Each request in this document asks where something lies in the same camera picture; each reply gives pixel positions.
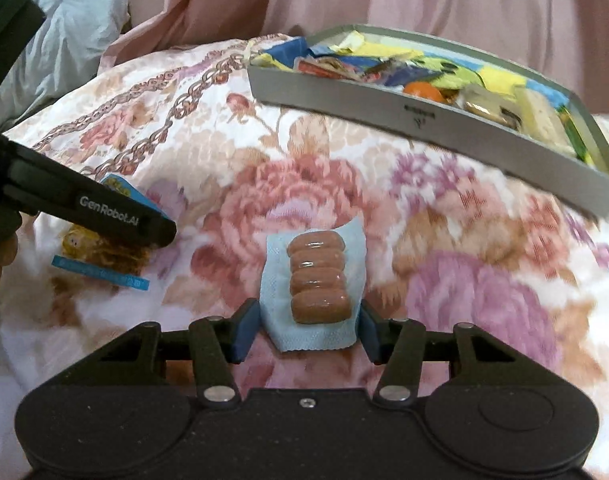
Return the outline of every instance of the box of snacks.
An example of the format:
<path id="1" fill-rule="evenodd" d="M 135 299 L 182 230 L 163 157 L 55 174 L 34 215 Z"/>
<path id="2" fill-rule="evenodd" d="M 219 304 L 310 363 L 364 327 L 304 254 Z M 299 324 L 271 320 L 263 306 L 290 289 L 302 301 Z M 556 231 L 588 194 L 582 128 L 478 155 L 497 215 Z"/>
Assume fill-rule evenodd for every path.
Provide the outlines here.
<path id="1" fill-rule="evenodd" d="M 438 144 L 585 212 L 609 215 L 609 145 L 579 98 L 543 75 L 425 34 L 344 25 L 252 57 L 259 101 Z"/>

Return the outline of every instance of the gray box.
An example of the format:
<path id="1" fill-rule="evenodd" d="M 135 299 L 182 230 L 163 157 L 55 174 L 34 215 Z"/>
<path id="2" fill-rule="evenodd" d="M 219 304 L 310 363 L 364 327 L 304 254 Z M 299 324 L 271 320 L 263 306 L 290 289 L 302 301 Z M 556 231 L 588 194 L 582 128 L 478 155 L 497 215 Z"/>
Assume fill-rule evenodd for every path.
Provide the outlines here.
<path id="1" fill-rule="evenodd" d="M 308 37 L 309 45 L 337 44 L 357 30 L 370 41 L 464 54 L 524 75 L 567 95 L 567 106 L 598 169 L 564 156 L 541 142 L 458 108 L 401 94 L 385 87 L 332 80 L 276 68 L 249 65 L 254 97 L 359 121 L 414 139 L 438 144 L 495 166 L 551 192 L 572 206 L 598 217 L 609 216 L 609 144 L 580 99 L 540 73 L 481 50 L 426 34 L 369 25 L 343 25 Z"/>

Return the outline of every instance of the bed sheet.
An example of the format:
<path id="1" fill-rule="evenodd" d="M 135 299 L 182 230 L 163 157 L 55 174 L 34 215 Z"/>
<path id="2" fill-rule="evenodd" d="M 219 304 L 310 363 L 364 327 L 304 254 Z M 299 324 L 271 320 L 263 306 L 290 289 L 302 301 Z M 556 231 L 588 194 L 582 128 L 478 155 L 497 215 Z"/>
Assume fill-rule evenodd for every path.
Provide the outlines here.
<path id="1" fill-rule="evenodd" d="M 230 315 L 258 296 L 268 234 L 356 216 L 371 304 L 429 330 L 472 321 L 577 384 L 601 416 L 587 469 L 609 479 L 609 221 L 441 148 L 256 102 L 244 56 L 286 39 L 149 54 L 8 132 L 91 178 L 122 174 L 178 236 L 146 269 L 148 292 L 117 290 L 50 266 L 65 222 L 25 222 L 0 285 L 0 479 L 28 470 L 12 416 L 31 388 L 141 321 Z M 358 347 L 278 355 L 264 335 L 234 369 L 243 392 L 372 389 L 379 373 Z M 169 378 L 190 384 L 190 370 Z M 445 378 L 425 365 L 421 394 Z"/>

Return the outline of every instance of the orange ball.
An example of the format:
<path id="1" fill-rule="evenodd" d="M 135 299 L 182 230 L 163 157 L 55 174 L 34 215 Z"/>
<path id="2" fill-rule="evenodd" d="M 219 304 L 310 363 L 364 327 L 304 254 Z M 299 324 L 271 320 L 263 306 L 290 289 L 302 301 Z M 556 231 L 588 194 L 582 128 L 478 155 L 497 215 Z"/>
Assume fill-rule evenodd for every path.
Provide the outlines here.
<path id="1" fill-rule="evenodd" d="M 440 90 L 431 85 L 431 83 L 427 83 L 425 81 L 414 81 L 413 83 L 409 83 L 404 87 L 402 92 L 415 97 L 429 99 L 430 101 L 446 103 L 446 99 L 444 99 L 444 96 L 440 93 Z"/>

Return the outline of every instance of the pink curtain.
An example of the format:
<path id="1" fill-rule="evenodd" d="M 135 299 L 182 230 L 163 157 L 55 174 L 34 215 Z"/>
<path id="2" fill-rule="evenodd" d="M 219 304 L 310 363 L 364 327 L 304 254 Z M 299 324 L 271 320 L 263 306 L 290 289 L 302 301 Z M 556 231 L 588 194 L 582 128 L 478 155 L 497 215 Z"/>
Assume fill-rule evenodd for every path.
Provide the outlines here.
<path id="1" fill-rule="evenodd" d="M 609 0 L 166 0 L 103 66 L 175 44 L 370 23 L 434 34 L 530 66 L 609 112 Z"/>

